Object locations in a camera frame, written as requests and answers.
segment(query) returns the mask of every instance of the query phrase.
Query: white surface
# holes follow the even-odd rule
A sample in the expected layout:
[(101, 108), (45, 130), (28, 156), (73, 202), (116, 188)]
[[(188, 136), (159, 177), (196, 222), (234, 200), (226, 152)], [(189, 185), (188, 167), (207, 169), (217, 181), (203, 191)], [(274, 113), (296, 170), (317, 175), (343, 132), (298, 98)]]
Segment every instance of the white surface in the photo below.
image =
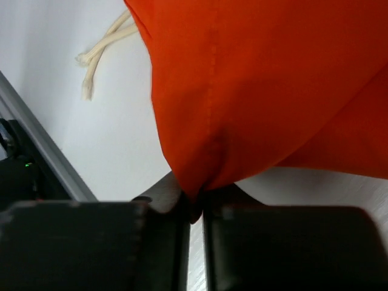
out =
[[(130, 200), (162, 178), (164, 160), (150, 103), (150, 61), (139, 35), (101, 58), (92, 102), (80, 100), (89, 49), (125, 9), (122, 0), (0, 0), (0, 70), (100, 200)], [(273, 169), (239, 186), (276, 204), (367, 209), (388, 233), (387, 181)], [(204, 290), (202, 225), (192, 227), (189, 290)]]

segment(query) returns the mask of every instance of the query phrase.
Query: orange fabric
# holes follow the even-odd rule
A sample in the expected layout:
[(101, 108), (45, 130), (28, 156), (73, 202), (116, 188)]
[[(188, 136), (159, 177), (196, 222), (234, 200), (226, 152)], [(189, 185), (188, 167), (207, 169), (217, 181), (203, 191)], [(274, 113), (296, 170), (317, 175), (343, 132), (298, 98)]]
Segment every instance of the orange fabric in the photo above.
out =
[(125, 0), (192, 201), (273, 166), (388, 178), (387, 0)]

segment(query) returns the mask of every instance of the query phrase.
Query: gray metal rail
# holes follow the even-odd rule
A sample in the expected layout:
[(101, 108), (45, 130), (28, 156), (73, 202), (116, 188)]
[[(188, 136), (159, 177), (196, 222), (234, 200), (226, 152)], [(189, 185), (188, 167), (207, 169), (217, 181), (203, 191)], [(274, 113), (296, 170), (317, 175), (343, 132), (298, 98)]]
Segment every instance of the gray metal rail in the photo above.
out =
[(0, 72), (0, 116), (17, 120), (41, 152), (69, 195), (80, 202), (97, 201), (31, 110)]

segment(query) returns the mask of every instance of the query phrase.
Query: cream rope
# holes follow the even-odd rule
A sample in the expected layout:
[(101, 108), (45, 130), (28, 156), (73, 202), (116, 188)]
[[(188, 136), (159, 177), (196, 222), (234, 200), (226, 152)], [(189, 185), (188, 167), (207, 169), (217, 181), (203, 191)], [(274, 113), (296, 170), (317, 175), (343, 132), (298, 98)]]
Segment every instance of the cream rope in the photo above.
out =
[(115, 41), (125, 38), (138, 31), (135, 24), (130, 25), (122, 30), (118, 30), (126, 20), (130, 17), (130, 13), (126, 10), (107, 30), (105, 36), (87, 53), (80, 53), (76, 60), (81, 67), (88, 67), (85, 79), (82, 82), (82, 99), (92, 100), (93, 97), (93, 77), (96, 72), (98, 62), (101, 58), (105, 47)]

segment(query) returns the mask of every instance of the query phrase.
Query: black plastic object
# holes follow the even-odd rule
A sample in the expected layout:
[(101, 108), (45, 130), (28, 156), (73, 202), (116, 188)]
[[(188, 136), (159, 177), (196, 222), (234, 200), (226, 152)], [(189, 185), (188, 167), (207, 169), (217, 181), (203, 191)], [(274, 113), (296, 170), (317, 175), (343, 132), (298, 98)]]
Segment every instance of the black plastic object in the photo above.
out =
[[(17, 160), (23, 160), (25, 162), (28, 161), (31, 163), (31, 165), (33, 165), (32, 168), (38, 169), (38, 178), (36, 181), (34, 181), (34, 185), (31, 184), (30, 188), (24, 187), (23, 183), (20, 184), (19, 189), (13, 188), (13, 195), (9, 194), (10, 191), (5, 192), (5, 189), (10, 189), (11, 186), (6, 186), (4, 184), (2, 185), (2, 188), (0, 188), (0, 195), (6, 196), (7, 201), (18, 201), (21, 200), (22, 197), (30, 195), (32, 188), (34, 187), (34, 191), (36, 191), (36, 194), (40, 199), (70, 199), (69, 194), (65, 191), (62, 184), (54, 175), (50, 166), (47, 164), (34, 143), (31, 141), (28, 134), (26, 134), (24, 129), (19, 125), (19, 122), (16, 120), (5, 121), (2, 119), (1, 125), (3, 126), (3, 130), (5, 129), (7, 131), (7, 135), (12, 137), (13, 143), (12, 156), (9, 157), (10, 160), (7, 161), (7, 165), (0, 164), (1, 170), (11, 173), (13, 168), (18, 167)], [(12, 175), (14, 179), (18, 179), (19, 177), (22, 179), (22, 177), (25, 177), (26, 173), (28, 172), (31, 172), (31, 170), (28, 169), (27, 171), (13, 172)]]
[(269, 207), (230, 186), (207, 194), (204, 229), (210, 291), (388, 287), (383, 244), (361, 209)]
[(25, 159), (5, 159), (0, 161), (0, 211), (16, 200), (36, 199), (34, 182), (38, 178), (38, 168)]
[(168, 215), (145, 202), (18, 202), (0, 217), (0, 289), (186, 290), (185, 199)]

